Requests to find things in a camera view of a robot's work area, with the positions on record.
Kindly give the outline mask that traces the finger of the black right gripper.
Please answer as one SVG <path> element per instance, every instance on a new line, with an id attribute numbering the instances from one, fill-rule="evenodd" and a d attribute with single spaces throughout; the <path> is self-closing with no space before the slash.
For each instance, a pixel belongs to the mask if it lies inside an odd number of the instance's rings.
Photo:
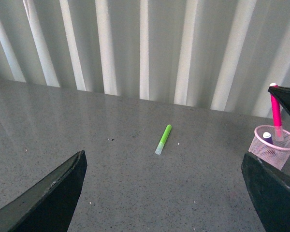
<path id="1" fill-rule="evenodd" d="M 245 185 L 267 232 L 290 232 L 290 176 L 247 152 L 241 171 Z"/>

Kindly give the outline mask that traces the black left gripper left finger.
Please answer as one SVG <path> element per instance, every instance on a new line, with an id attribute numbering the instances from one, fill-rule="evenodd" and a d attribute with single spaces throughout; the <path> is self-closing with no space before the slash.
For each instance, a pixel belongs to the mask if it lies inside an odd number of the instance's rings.
<path id="1" fill-rule="evenodd" d="M 0 232 L 66 232 L 86 170 L 86 154 L 77 152 L 0 209 Z"/>

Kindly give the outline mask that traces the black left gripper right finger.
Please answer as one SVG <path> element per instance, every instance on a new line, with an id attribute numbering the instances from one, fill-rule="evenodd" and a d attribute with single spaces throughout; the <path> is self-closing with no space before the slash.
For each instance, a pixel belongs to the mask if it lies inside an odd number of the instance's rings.
<path id="1" fill-rule="evenodd" d="M 280 105 L 290 116 L 290 87 L 271 86 L 268 88 L 268 92 L 278 100 Z"/>

